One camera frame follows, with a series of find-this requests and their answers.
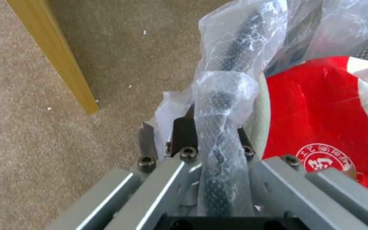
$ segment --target printed logo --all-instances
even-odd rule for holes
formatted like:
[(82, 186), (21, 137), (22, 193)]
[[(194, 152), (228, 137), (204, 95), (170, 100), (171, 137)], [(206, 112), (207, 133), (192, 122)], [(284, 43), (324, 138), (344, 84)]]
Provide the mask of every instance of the printed logo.
[(301, 161), (307, 172), (329, 167), (340, 171), (346, 171), (350, 168), (356, 169), (352, 160), (346, 154), (328, 144), (308, 144), (298, 151), (296, 157)]

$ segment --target packaging material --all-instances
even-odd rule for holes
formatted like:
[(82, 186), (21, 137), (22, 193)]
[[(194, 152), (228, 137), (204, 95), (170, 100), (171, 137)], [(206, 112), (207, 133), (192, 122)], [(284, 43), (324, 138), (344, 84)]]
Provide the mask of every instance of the packaging material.
[(305, 60), (345, 55), (368, 39), (368, 0), (289, 0), (288, 34), (265, 75)]
[(271, 124), (263, 158), (294, 154), (308, 172), (355, 169), (368, 187), (368, 61), (307, 61), (267, 79)]
[[(203, 17), (199, 28), (203, 57), (194, 83), (184, 93), (165, 93), (151, 120), (157, 153), (162, 160), (173, 120), (194, 102), (203, 162), (199, 214), (249, 216), (247, 166), (236, 129), (248, 117), (256, 121), (250, 115), (258, 76), (345, 53), (367, 39), (368, 0), (235, 0)], [(249, 122), (246, 129), (262, 130), (256, 125)], [(261, 154), (262, 139), (257, 137)]]
[(247, 162), (237, 128), (249, 117), (256, 79), (282, 45), (285, 0), (237, 1), (200, 20), (203, 58), (192, 86), (203, 171), (198, 214), (251, 216)]

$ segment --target red paper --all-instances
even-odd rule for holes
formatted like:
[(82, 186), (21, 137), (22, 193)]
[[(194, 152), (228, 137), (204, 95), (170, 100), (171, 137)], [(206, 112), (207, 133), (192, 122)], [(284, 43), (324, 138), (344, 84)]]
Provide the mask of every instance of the red paper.
[(368, 188), (368, 116), (348, 57), (323, 58), (267, 79), (271, 124), (263, 158), (296, 155), (308, 172), (358, 172)]

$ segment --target beige carpet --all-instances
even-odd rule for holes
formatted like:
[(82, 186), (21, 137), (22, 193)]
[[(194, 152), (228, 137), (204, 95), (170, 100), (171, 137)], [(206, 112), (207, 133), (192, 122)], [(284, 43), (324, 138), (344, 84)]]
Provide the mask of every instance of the beige carpet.
[(226, 0), (50, 2), (101, 111), (84, 114), (0, 0), (0, 229), (44, 228), (106, 172), (131, 166), (161, 92), (193, 78), (198, 20)]

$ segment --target gray metal frame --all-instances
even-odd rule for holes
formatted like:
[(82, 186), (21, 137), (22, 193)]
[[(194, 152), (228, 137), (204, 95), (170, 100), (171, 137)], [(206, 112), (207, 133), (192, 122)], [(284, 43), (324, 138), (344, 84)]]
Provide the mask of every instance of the gray metal frame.
[[(115, 169), (50, 229), (153, 229), (163, 214), (194, 215), (202, 167), (194, 160), (186, 163), (176, 154), (145, 176)], [(253, 159), (248, 167), (259, 215), (297, 215), (315, 230), (368, 229), (368, 190), (342, 173), (328, 169), (306, 174), (279, 157)], [(139, 187), (140, 178), (145, 181)]]
[(140, 178), (133, 173), (114, 169), (47, 229), (103, 229), (140, 184)]

